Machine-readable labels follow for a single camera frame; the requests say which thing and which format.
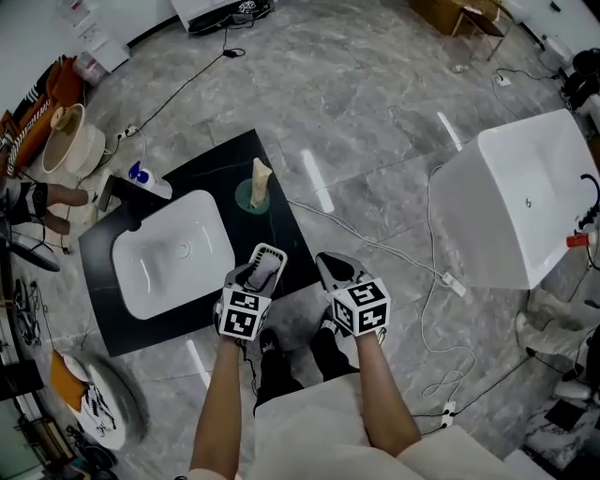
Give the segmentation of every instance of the cardboard box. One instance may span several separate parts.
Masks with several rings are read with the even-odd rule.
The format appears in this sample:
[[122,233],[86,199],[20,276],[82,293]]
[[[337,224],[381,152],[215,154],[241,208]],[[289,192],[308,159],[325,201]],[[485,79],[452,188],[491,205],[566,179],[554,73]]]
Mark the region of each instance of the cardboard box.
[[[490,0],[409,0],[409,5],[443,35],[452,34],[466,5],[481,10],[491,22],[498,16],[498,7]],[[470,35],[473,29],[469,21],[463,21],[457,35]]]

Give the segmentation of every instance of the orange cloth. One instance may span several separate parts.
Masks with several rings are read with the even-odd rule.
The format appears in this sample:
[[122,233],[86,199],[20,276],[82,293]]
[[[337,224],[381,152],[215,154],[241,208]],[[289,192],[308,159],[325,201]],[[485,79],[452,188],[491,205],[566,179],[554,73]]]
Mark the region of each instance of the orange cloth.
[[62,355],[56,350],[52,350],[52,366],[50,367],[50,384],[73,410],[80,412],[82,410],[82,397],[85,393],[86,385],[73,375]]

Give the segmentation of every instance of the white soap dispenser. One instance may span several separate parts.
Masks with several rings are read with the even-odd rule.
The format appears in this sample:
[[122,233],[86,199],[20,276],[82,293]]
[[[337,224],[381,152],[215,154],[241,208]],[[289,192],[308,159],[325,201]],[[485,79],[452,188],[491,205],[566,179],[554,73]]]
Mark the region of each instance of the white soap dispenser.
[[140,169],[142,163],[137,161],[129,169],[129,178],[134,180],[140,187],[148,190],[159,197],[170,200],[173,195],[171,184],[164,178],[155,177],[148,169]]

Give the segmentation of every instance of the white cabinet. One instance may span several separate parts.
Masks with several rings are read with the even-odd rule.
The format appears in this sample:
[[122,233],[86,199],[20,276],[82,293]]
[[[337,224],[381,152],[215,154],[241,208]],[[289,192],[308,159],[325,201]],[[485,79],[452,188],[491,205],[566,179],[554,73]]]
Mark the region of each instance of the white cabinet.
[[217,8],[239,0],[171,0],[181,23],[189,30],[189,22]]

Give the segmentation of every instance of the white shirt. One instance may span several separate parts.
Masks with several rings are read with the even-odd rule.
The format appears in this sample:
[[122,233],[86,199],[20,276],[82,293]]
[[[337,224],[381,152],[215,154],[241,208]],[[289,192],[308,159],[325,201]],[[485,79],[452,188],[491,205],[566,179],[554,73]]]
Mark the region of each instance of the white shirt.
[[[496,457],[460,427],[430,435],[398,457],[369,446],[360,374],[274,398],[256,410],[256,460],[247,480],[510,480]],[[188,480],[223,480],[193,470]]]

